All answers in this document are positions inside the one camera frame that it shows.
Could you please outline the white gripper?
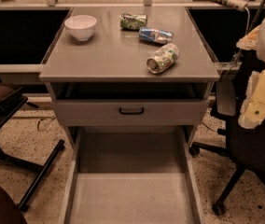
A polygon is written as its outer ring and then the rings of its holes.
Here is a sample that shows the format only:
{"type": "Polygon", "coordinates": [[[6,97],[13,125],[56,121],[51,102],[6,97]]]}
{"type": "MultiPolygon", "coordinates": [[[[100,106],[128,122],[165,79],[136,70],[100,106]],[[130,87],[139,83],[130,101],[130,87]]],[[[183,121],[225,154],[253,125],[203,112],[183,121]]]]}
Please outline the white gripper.
{"type": "Polygon", "coordinates": [[[245,129],[255,129],[265,120],[265,70],[252,72],[245,95],[238,124],[245,129]]]}

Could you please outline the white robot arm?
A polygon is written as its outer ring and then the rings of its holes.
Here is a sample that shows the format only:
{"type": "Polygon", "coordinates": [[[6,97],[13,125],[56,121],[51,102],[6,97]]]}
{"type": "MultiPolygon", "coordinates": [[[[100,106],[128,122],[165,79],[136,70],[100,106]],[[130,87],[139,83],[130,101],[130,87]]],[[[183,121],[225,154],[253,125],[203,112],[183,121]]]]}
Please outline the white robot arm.
{"type": "MultiPolygon", "coordinates": [[[[254,50],[257,58],[265,62],[265,18],[261,25],[241,38],[236,46],[243,50],[254,50]]],[[[252,72],[245,95],[238,123],[245,129],[255,129],[265,120],[265,69],[252,72]]]]}

